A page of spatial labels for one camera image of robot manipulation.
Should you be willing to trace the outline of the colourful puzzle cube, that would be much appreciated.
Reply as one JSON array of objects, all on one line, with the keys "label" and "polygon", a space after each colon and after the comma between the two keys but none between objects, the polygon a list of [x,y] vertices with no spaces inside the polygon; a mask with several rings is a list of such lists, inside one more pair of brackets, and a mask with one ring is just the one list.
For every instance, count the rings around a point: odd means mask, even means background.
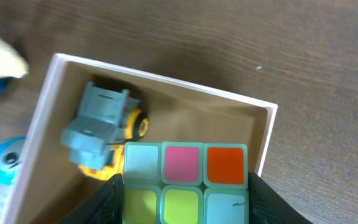
[{"label": "colourful puzzle cube", "polygon": [[128,142],[123,223],[249,221],[244,144]]}]

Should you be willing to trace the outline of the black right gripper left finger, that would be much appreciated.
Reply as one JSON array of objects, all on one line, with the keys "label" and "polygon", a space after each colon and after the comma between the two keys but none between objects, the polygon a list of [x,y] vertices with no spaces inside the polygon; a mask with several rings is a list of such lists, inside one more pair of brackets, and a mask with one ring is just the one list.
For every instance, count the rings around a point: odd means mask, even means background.
[{"label": "black right gripper left finger", "polygon": [[60,224],[122,224],[124,182],[115,174],[87,201],[65,215]]}]

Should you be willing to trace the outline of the pink cardboard box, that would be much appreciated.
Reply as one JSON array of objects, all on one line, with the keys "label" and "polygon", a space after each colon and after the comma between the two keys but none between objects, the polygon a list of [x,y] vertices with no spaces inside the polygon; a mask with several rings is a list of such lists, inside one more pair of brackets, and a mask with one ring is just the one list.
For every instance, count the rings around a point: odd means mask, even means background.
[{"label": "pink cardboard box", "polygon": [[243,143],[249,170],[260,174],[278,106],[208,86],[67,54],[55,54],[23,147],[24,162],[3,223],[54,223],[99,187],[60,144],[85,85],[97,80],[140,92],[149,111],[146,141]]}]

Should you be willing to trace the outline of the yellow grey toy truck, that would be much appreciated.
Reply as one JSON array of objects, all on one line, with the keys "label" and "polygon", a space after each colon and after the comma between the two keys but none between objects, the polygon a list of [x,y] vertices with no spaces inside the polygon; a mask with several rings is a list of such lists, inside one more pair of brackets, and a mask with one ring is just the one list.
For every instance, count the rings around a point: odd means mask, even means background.
[{"label": "yellow grey toy truck", "polygon": [[142,139],[148,128],[142,101],[131,97],[129,90],[112,91],[88,82],[60,142],[84,175],[108,180],[123,173],[125,143]]}]

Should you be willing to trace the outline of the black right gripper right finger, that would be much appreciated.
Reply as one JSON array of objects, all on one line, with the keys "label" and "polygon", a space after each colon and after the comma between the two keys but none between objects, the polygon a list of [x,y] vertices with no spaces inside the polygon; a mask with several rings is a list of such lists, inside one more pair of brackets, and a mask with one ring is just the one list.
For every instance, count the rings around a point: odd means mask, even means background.
[{"label": "black right gripper right finger", "polygon": [[257,174],[248,173],[249,223],[311,224]]}]

